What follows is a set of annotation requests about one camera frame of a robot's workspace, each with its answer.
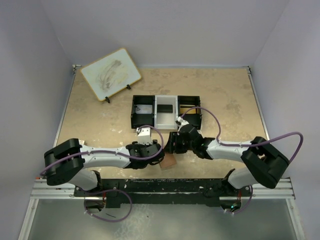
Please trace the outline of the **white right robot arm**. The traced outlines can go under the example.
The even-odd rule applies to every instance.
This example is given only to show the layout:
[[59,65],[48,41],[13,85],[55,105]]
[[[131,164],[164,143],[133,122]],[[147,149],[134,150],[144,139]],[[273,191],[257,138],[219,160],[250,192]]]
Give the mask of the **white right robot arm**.
[[168,154],[192,151],[200,159],[243,162],[245,167],[230,170],[223,179],[223,192],[233,196],[241,188],[254,184],[274,189],[285,173],[290,161],[279,150],[270,143],[254,146],[265,142],[266,139],[257,136],[245,143],[222,143],[214,137],[203,137],[193,125],[187,124],[169,134],[164,151]]

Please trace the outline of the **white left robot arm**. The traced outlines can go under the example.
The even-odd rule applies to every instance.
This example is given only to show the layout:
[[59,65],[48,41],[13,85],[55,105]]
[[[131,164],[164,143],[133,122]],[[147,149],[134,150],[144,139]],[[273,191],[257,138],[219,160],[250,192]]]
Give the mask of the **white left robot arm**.
[[100,173],[88,168],[139,170],[160,163],[164,157],[163,145],[155,140],[147,145],[133,142],[118,148],[96,148],[71,138],[44,153],[45,168],[40,175],[49,186],[70,183],[98,196],[103,191]]

